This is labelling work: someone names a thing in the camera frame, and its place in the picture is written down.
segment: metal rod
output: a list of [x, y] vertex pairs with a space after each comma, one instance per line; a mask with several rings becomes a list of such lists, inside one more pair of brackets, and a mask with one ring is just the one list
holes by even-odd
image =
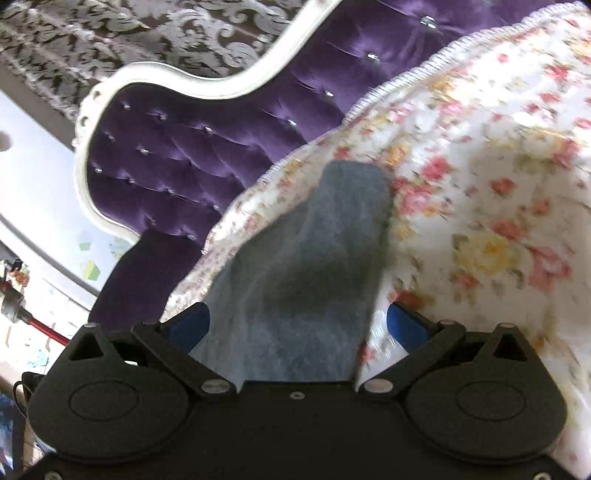
[[31, 315], [28, 310], [25, 310], [22, 307], [18, 309], [17, 318], [25, 322], [27, 325], [35, 327], [41, 333], [47, 335], [49, 338], [55, 340], [57, 343], [60, 343], [63, 346], [66, 346], [69, 342], [66, 337], [57, 333], [53, 328], [45, 325], [45, 323], [41, 323], [33, 315]]

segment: gray towel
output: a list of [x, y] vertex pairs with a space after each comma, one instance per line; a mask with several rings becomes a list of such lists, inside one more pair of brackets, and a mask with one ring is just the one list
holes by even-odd
[[204, 302], [207, 336], [191, 355], [245, 380], [350, 380], [366, 338], [391, 210], [374, 166], [336, 161], [316, 191], [248, 241]]

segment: tufted upholstery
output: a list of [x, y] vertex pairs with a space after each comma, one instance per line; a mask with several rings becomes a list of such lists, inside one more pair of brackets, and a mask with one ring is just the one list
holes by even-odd
[[[198, 251], [240, 192], [274, 162], [338, 126], [368, 89], [452, 40], [518, 22], [551, 3], [343, 0], [275, 79], [243, 97], [200, 100], [159, 86], [130, 85], [112, 100], [92, 139], [90, 195], [102, 213], [138, 233], [185, 236]], [[421, 23], [425, 16], [436, 20], [436, 29]], [[198, 256], [169, 259], [179, 266], [175, 281]], [[116, 268], [103, 289], [94, 321], [135, 321], [104, 307], [102, 297], [122, 295], [116, 293], [125, 288], [116, 282], [122, 269]], [[154, 304], [134, 307], [134, 316], [156, 320], [169, 293], [154, 293]]]

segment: white ornate frame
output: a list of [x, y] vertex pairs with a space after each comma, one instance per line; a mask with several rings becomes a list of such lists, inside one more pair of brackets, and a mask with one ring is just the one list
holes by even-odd
[[185, 73], [164, 63], [143, 61], [119, 69], [96, 85], [82, 101], [76, 119], [74, 146], [74, 187], [82, 211], [99, 228], [131, 244], [137, 232], [103, 215], [90, 197], [86, 178], [88, 149], [96, 127], [113, 97], [132, 83], [151, 83], [182, 95], [208, 100], [231, 99], [253, 92], [277, 75], [300, 51], [307, 40], [342, 0], [307, 0], [292, 24], [248, 70], [224, 78], [204, 78]]

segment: floral blanket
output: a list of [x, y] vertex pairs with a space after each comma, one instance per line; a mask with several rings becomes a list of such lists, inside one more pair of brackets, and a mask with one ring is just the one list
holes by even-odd
[[471, 330], [515, 323], [568, 403], [553, 455], [587, 477], [591, 15], [582, 4], [553, 6], [461, 39], [355, 112], [234, 202], [164, 318], [201, 300], [248, 238], [307, 198], [327, 163], [379, 165], [395, 209], [358, 382], [405, 355], [386, 328], [394, 300]]

